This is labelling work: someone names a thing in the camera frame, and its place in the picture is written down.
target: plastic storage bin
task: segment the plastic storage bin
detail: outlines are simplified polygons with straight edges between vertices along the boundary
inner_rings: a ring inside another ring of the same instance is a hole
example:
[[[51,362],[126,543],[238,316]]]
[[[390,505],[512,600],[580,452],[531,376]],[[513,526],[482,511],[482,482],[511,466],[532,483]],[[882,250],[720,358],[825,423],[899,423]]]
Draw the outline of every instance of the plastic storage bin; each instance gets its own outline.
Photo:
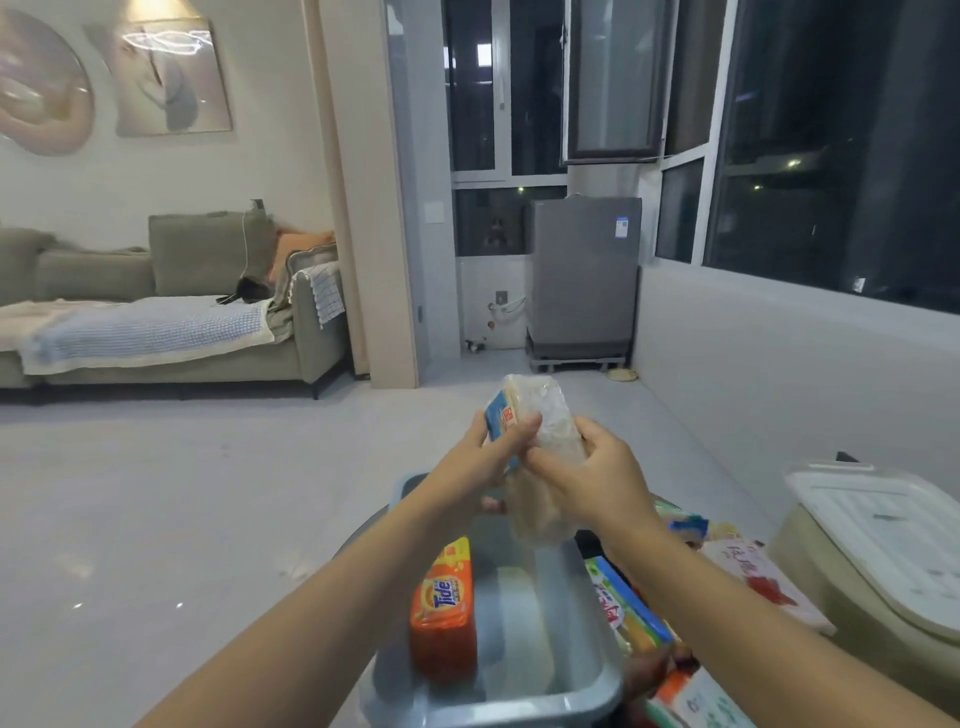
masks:
[[[392,505],[424,475],[403,478]],[[376,655],[359,685],[379,726],[564,726],[608,715],[623,689],[623,658],[572,541],[531,549],[504,518],[478,517],[473,561],[478,663],[472,682],[436,687],[413,671],[407,628]]]

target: plastic container lid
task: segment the plastic container lid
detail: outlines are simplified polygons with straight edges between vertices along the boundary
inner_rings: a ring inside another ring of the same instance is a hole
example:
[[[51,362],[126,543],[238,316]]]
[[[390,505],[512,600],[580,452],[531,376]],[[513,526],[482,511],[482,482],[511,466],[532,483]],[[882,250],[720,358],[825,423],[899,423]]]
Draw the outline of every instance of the plastic container lid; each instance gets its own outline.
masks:
[[[808,463],[784,479],[897,614],[960,642],[960,503],[916,475],[861,463]]]

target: package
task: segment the package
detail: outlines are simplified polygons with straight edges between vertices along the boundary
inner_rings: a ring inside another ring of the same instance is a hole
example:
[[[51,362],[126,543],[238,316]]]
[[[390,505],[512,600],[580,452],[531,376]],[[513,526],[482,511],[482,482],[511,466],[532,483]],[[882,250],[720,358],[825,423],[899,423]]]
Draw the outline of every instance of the package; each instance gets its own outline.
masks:
[[[634,594],[610,562],[597,556],[587,559],[585,564],[607,623],[625,656],[632,657],[674,641],[670,628]]]
[[[702,667],[670,672],[646,708],[660,728],[756,728]]]
[[[432,683],[469,678],[476,670],[473,571],[466,538],[444,548],[414,593],[410,656]]]
[[[700,553],[783,611],[828,637],[836,632],[803,592],[763,553],[763,548],[743,539],[708,541]]]
[[[487,407],[487,431],[496,440],[508,427],[540,412],[543,424],[536,445],[571,464],[587,458],[583,439],[552,376],[510,375]],[[528,546],[555,546],[573,538],[576,524],[557,505],[550,486],[527,471],[516,458],[505,477],[507,514],[514,537]]]
[[[696,548],[704,542],[709,529],[707,519],[687,513],[680,506],[674,505],[660,496],[654,496],[654,505],[657,507],[660,520],[686,544]]]

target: plastic bag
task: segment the plastic bag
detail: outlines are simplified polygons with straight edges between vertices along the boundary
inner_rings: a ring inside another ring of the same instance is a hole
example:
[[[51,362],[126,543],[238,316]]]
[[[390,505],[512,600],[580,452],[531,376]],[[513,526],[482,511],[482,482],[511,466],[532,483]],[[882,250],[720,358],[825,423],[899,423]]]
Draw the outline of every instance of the plastic bag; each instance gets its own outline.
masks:
[[[509,375],[503,380],[503,387],[487,407],[491,440],[537,412],[543,415],[537,447],[550,450],[571,464],[582,463],[587,454],[580,431],[552,376]],[[577,532],[576,524],[561,511],[550,486],[516,458],[508,467],[504,490],[510,527],[518,541],[528,546],[555,546]]]

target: gray sofa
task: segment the gray sofa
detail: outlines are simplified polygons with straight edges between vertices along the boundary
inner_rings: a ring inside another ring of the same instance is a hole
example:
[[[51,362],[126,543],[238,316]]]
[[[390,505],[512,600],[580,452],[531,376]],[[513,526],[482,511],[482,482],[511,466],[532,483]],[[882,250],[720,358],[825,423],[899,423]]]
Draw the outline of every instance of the gray sofa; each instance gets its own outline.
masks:
[[[157,295],[227,295],[244,270],[265,278],[276,244],[259,212],[151,218],[151,253],[80,250],[39,231],[0,229],[0,305],[21,301],[129,302]],[[310,283],[296,279],[293,330],[278,344],[196,361],[129,369],[80,369],[24,376],[16,352],[0,352],[0,389],[40,383],[153,384],[299,380],[313,386],[348,354],[347,317],[323,328]]]

